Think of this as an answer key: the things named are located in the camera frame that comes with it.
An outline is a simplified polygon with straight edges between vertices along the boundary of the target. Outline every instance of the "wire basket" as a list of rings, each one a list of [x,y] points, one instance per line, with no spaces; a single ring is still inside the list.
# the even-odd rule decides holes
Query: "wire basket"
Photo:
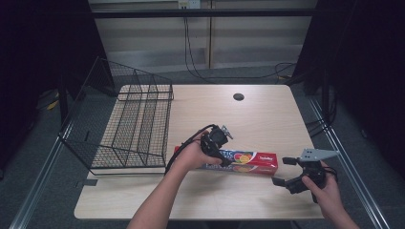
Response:
[[[98,58],[60,139],[95,175],[165,167],[173,98],[170,79]]]

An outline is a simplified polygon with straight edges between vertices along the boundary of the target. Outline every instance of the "wire mesh shelf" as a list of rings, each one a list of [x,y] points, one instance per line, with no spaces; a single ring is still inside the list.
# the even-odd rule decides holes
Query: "wire mesh shelf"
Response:
[[[98,58],[60,139],[95,175],[164,167],[173,98],[170,79]]]

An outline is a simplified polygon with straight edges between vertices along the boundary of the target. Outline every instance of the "light wood tabletop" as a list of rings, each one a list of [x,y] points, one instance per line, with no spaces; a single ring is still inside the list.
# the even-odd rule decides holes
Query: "light wood tabletop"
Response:
[[[209,124],[225,125],[234,137],[223,148],[277,154],[276,176],[302,173],[282,157],[313,148],[294,97],[281,85],[174,85],[167,160],[175,146]],[[237,101],[234,94],[243,94]],[[160,175],[94,176],[75,208],[78,219],[130,219],[162,179]],[[181,184],[171,219],[322,219],[309,191],[291,195],[269,176],[195,170]]]

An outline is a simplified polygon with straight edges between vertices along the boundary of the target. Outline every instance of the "wall outlet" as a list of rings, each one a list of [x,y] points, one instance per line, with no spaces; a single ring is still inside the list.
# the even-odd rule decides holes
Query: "wall outlet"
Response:
[[[188,0],[188,6],[190,9],[200,9],[201,6],[201,0]]]
[[[188,3],[188,0],[178,0],[178,2],[179,2],[179,9],[180,10],[190,9],[190,5]]]

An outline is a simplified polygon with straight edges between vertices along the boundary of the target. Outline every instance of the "person's right hand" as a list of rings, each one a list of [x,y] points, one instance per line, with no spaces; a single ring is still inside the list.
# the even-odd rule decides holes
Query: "person's right hand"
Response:
[[[332,221],[337,228],[358,228],[343,207],[339,187],[334,175],[327,173],[325,188],[320,189],[309,177],[303,176],[302,181],[316,196],[322,215]]]

